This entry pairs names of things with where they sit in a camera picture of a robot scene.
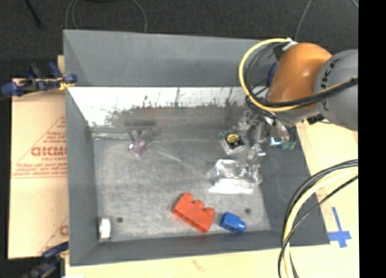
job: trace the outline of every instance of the cardboard sheet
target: cardboard sheet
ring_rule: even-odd
[[[36,257],[68,240],[65,92],[13,97],[11,116],[8,258]]]

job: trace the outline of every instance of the yellow cable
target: yellow cable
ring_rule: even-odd
[[[341,179],[342,177],[346,177],[350,175],[350,179],[354,178],[354,176],[358,175],[358,167],[352,167],[349,168],[352,170],[345,170],[345,171],[335,171],[329,174],[327,177],[322,178],[314,186],[309,188],[294,204],[292,207],[291,212],[288,215],[288,219],[285,224],[285,229],[284,229],[284,236],[283,236],[283,242],[286,240],[287,236],[291,232],[291,229],[293,227],[293,223],[295,221],[295,218],[300,210],[300,208],[303,206],[303,204],[308,200],[310,196],[312,196],[316,191],[318,191],[320,188],[326,186],[326,184],[333,182],[335,180]],[[291,266],[291,261],[290,261],[290,244],[288,243],[284,254],[283,254],[283,262],[284,262],[284,267],[286,271],[287,277],[293,278],[293,272],[292,272],[292,266]]]
[[[290,39],[284,39],[284,38],[273,38],[273,39],[268,39],[268,40],[263,40],[257,44],[255,44],[254,46],[252,46],[245,54],[244,56],[242,57],[241,59],[241,62],[240,62],[240,65],[239,65],[239,80],[240,80],[240,83],[241,83],[241,87],[242,89],[244,90],[244,92],[247,94],[248,98],[250,99],[250,101],[256,106],[256,107],[259,107],[260,109],[262,110],[266,110],[266,111],[269,111],[269,112],[285,112],[285,111],[288,111],[288,110],[292,110],[292,109],[295,109],[296,107],[299,107],[300,104],[296,104],[296,105],[293,105],[293,106],[286,106],[286,107],[268,107],[268,106],[265,106],[261,103],[259,103],[255,98],[254,96],[252,95],[252,93],[249,91],[245,81],[244,81],[244,76],[243,76],[243,70],[244,70],[244,65],[245,65],[245,62],[247,61],[248,57],[251,55],[252,52],[254,52],[255,50],[257,50],[258,48],[262,47],[263,45],[266,45],[266,44],[269,44],[269,43],[279,43],[279,42],[290,42],[291,40]],[[321,90],[319,93],[323,93],[327,90],[331,90],[337,86],[341,85],[340,84],[336,84],[336,85],[333,85],[331,87],[329,87],[328,89],[324,89],[324,90]]]

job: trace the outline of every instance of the blue block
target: blue block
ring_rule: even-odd
[[[247,226],[239,216],[226,212],[221,218],[220,227],[229,231],[244,232]]]

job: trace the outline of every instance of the clamp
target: clamp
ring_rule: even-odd
[[[68,74],[63,76],[54,62],[48,63],[48,70],[53,79],[43,79],[42,73],[36,63],[31,63],[27,69],[27,77],[21,81],[9,82],[1,86],[1,91],[6,96],[22,96],[28,93],[47,91],[50,89],[65,89],[74,85],[77,76]]]
[[[43,262],[34,267],[28,273],[18,278],[46,278],[49,277],[58,267],[64,267],[61,253],[69,249],[68,242],[63,242],[42,253]]]

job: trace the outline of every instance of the gray bin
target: gray bin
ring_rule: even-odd
[[[287,202],[309,177],[299,140],[292,151],[266,149],[254,194],[207,191],[206,170],[223,155],[218,132],[246,110],[236,72],[256,42],[64,31],[66,73],[78,76],[66,95],[71,265],[280,247]],[[132,158],[130,133],[149,127],[161,133]],[[171,213],[184,192],[216,210],[206,234]],[[244,233],[218,226],[227,210]],[[109,242],[98,239],[101,216],[111,218]],[[327,243],[317,211],[291,241]]]

